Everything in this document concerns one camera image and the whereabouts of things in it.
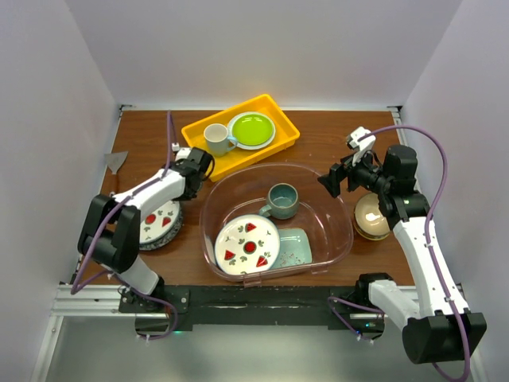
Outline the watermelon plate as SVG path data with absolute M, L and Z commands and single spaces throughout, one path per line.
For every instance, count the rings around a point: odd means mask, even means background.
M 168 201 L 149 214 L 140 225 L 140 245 L 151 244 L 162 239 L 177 225 L 181 215 L 181 203 Z
M 234 218 L 216 237 L 217 266 L 227 275 L 249 275 L 272 268 L 281 247 L 275 224 L 260 215 Z

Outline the mint divided rectangular plate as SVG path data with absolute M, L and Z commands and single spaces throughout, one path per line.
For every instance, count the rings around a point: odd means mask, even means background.
M 306 265 L 313 261 L 309 238 L 301 228 L 279 230 L 280 251 L 273 269 Z

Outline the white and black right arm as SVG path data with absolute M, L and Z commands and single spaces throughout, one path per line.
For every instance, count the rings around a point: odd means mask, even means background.
M 403 348 L 415 364 L 465 361 L 480 343 L 487 322 L 470 310 L 446 269 L 429 202 L 415 189 L 417 166 L 412 148 L 393 145 L 382 162 L 371 150 L 359 161 L 348 155 L 318 181 L 333 197 L 340 195 L 343 180 L 350 191 L 363 187 L 377 196 L 415 283 L 417 302 L 406 297 L 387 273 L 362 274 L 353 298 L 356 307 L 386 314 L 400 329 Z

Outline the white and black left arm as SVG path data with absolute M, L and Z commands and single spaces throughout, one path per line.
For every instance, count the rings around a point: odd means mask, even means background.
M 165 302 L 165 282 L 139 255 L 141 224 L 152 212 L 170 201 L 196 198 L 215 165 L 213 156 L 197 147 L 179 151 L 151 178 L 113 197 L 99 194 L 89 205 L 77 249 L 84 256 L 72 284 L 77 294 L 93 278 L 83 281 L 90 261 L 116 276 L 137 294 L 136 301 L 147 312 L 160 310 Z

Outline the teal glazed ceramic mug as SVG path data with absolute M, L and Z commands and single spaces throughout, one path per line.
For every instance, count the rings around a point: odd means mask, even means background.
M 279 183 L 270 188 L 266 196 L 266 204 L 259 209 L 258 214 L 278 220 L 288 220 L 297 214 L 298 208 L 298 191 L 290 184 Z

